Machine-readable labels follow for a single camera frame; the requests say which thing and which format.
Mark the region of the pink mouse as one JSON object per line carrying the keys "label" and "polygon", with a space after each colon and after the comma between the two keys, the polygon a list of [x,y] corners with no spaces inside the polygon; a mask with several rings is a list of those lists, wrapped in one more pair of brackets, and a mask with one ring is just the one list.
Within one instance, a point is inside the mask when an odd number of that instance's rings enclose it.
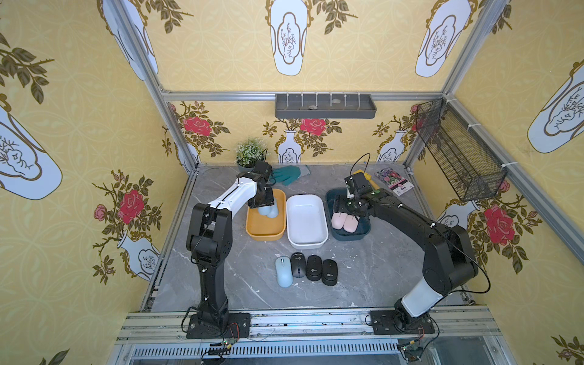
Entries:
{"label": "pink mouse", "polygon": [[348,232],[349,234],[353,234],[356,232],[359,226],[359,218],[353,215],[348,215],[343,223],[343,230]]}
{"label": "pink mouse", "polygon": [[331,218],[332,228],[335,230],[341,230],[346,222],[348,215],[346,213],[334,212]]}

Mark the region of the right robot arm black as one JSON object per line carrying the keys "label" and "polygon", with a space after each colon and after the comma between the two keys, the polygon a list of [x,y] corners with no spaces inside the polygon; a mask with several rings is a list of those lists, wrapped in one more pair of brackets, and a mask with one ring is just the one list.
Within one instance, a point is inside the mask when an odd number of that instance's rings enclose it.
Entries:
{"label": "right robot arm black", "polygon": [[458,287],[476,277],[479,264],[466,229],[446,226],[410,208],[386,189],[374,189],[363,173],[345,178],[342,212],[376,217],[399,229],[424,252],[422,278],[395,304],[398,321],[409,325],[426,315]]}

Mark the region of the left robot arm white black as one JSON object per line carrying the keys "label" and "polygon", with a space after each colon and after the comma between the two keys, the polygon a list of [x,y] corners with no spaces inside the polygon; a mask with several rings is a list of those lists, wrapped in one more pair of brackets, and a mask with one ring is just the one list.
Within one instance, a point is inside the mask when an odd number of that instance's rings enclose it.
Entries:
{"label": "left robot arm white black", "polygon": [[244,206],[267,208],[275,204],[270,184],[272,166],[265,161],[237,175],[233,184],[209,203],[193,207],[186,239],[191,263],[199,269],[201,299],[193,324],[222,333],[229,324],[224,289],[224,264],[233,246],[233,217]]}

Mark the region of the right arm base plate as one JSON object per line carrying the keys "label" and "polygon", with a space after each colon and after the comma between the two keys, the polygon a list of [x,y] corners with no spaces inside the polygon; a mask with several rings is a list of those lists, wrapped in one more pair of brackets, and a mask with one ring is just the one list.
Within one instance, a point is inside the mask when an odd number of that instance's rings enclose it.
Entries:
{"label": "right arm base plate", "polygon": [[425,313],[414,318],[399,310],[374,310],[370,312],[370,323],[375,335],[433,335],[436,329],[433,319]]}

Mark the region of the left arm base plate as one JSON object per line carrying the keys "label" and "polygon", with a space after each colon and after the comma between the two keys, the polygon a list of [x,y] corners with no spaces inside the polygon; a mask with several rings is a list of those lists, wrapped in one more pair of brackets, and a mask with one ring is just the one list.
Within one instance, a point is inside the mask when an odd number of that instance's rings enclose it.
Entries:
{"label": "left arm base plate", "polygon": [[249,337],[249,313],[224,313],[218,318],[208,313],[195,314],[189,319],[187,339],[245,339]]}

